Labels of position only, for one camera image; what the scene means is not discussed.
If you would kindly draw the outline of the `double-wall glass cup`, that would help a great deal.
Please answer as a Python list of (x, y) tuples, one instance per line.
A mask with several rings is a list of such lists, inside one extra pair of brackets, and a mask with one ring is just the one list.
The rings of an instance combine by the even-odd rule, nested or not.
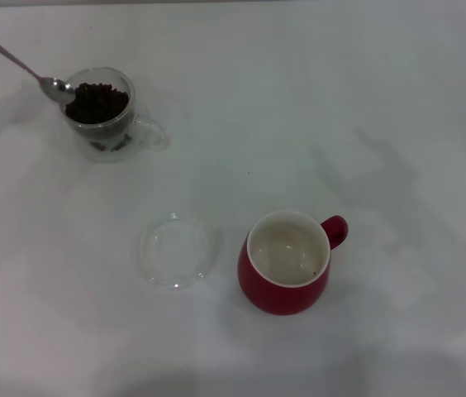
[(124, 161), (143, 149), (161, 150), (169, 145), (169, 137), (144, 110), (136, 109), (136, 90), (131, 79), (110, 67), (84, 69), (67, 78), (72, 87), (80, 84), (108, 84), (129, 96), (125, 109), (112, 120), (101, 124), (82, 124), (65, 114), (59, 106), (59, 115), (70, 132), (81, 154), (96, 162)]

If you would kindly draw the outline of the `pink-handled metal spoon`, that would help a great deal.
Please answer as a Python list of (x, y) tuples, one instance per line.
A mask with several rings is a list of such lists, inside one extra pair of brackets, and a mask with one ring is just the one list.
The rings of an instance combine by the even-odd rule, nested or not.
[(75, 100), (75, 90), (61, 79), (41, 77), (0, 45), (0, 54), (36, 79), (44, 95), (55, 103), (67, 105)]

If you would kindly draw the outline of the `red ceramic mug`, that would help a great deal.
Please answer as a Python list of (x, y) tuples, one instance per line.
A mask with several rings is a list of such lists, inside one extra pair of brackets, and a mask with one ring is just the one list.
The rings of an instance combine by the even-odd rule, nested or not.
[(331, 251), (344, 242), (348, 231), (340, 215), (324, 222), (293, 211), (264, 215), (240, 249), (237, 275), (246, 298), (276, 315), (308, 309), (326, 289)]

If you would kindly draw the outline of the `clear glass saucer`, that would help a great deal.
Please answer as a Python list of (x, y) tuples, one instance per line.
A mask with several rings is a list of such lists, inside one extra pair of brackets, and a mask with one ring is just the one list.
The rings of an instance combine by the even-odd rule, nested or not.
[(220, 223), (209, 217), (168, 213), (136, 238), (136, 264), (152, 285), (186, 289), (212, 271), (222, 240)]

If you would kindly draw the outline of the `coffee beans pile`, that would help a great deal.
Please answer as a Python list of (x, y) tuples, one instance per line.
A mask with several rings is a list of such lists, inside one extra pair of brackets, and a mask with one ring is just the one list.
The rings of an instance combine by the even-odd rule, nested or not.
[(129, 93), (111, 84), (81, 83), (64, 114), (93, 149), (105, 152), (112, 145), (108, 142), (121, 134), (121, 118), (129, 102)]

